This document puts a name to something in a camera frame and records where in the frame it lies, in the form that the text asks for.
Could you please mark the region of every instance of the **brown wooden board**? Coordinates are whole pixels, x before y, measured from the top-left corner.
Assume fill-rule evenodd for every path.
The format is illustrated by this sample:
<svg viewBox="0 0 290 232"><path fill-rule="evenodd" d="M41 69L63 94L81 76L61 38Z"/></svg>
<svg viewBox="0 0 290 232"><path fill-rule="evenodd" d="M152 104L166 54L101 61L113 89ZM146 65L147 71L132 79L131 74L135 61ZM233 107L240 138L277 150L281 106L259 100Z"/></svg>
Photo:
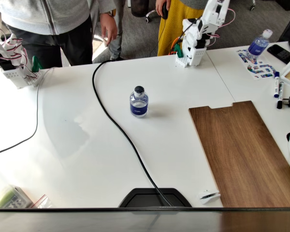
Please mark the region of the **brown wooden board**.
<svg viewBox="0 0 290 232"><path fill-rule="evenodd" d="M224 207L290 207L290 166L251 101L189 112Z"/></svg>

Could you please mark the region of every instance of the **white table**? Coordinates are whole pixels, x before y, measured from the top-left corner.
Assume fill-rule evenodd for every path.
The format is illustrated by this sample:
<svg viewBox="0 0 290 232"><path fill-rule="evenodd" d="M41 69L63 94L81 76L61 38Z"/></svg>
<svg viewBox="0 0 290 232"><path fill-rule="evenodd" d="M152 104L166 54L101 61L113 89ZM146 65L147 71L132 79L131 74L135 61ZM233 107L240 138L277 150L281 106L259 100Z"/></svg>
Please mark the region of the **white table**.
<svg viewBox="0 0 290 232"><path fill-rule="evenodd" d="M38 131L0 154L0 187L17 185L33 201L46 194L55 207L118 207L132 189L152 188L131 145L96 99L96 67L49 72L40 89ZM0 80L3 149L32 134L36 88L8 91L9 102L7 82ZM149 95L149 113L141 119L129 107L137 85ZM217 186L188 112L234 102L207 55L200 66L186 69L175 67L173 56L107 63L97 72L96 88L160 188L176 188L193 207L222 207L220 200L202 205L198 199L199 192Z"/></svg>
<svg viewBox="0 0 290 232"><path fill-rule="evenodd" d="M287 42L276 43L290 51ZM236 102L252 101L261 118L272 134L285 158L289 161L287 133L290 132L290 108L276 108L277 99L274 98L274 79L265 78L254 81L245 70L235 51L248 48L233 47L207 51L211 61L226 84ZM286 66L282 61L264 51L263 54L279 72ZM285 82L284 98L290 97L290 85Z"/></svg>

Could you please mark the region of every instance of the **whiteboard marker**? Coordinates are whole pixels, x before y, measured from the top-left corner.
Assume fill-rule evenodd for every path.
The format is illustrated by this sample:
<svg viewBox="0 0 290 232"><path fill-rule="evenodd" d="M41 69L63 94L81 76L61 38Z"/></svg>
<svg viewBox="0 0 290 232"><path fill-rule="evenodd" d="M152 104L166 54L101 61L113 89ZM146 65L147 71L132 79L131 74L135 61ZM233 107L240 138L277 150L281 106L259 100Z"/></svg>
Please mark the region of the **whiteboard marker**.
<svg viewBox="0 0 290 232"><path fill-rule="evenodd" d="M279 83L279 97L278 97L278 101L277 101L277 109L281 109L282 108L283 89L284 89L284 83L280 82Z"/></svg>
<svg viewBox="0 0 290 232"><path fill-rule="evenodd" d="M274 80L274 97L279 97L279 72L275 73L275 80Z"/></svg>

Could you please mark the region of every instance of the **human hand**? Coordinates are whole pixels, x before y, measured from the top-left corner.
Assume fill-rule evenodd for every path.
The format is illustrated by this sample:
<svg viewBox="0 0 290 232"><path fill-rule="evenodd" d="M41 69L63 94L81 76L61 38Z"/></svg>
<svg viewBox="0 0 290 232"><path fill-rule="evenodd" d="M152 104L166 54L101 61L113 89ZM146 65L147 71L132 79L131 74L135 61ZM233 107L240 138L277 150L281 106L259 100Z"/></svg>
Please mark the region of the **human hand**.
<svg viewBox="0 0 290 232"><path fill-rule="evenodd" d="M107 13L100 15L101 31L102 38L105 38L107 32L107 42L105 45L108 45L112 40L116 39L117 36L117 26L113 17Z"/></svg>
<svg viewBox="0 0 290 232"><path fill-rule="evenodd" d="M171 0L156 0L156 11L161 17L163 16L162 7L165 2L166 2L166 9L169 11Z"/></svg>

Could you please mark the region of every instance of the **yellow skirt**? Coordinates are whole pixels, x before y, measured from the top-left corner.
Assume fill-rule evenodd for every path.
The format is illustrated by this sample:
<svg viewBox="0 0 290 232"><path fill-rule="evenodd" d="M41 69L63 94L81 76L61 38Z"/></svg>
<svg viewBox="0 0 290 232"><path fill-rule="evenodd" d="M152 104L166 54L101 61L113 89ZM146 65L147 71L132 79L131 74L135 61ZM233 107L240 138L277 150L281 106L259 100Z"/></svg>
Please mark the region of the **yellow skirt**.
<svg viewBox="0 0 290 232"><path fill-rule="evenodd" d="M187 7L180 0L171 0L168 18L160 21L158 56L169 54L173 41L183 33L183 19L198 18L203 11Z"/></svg>

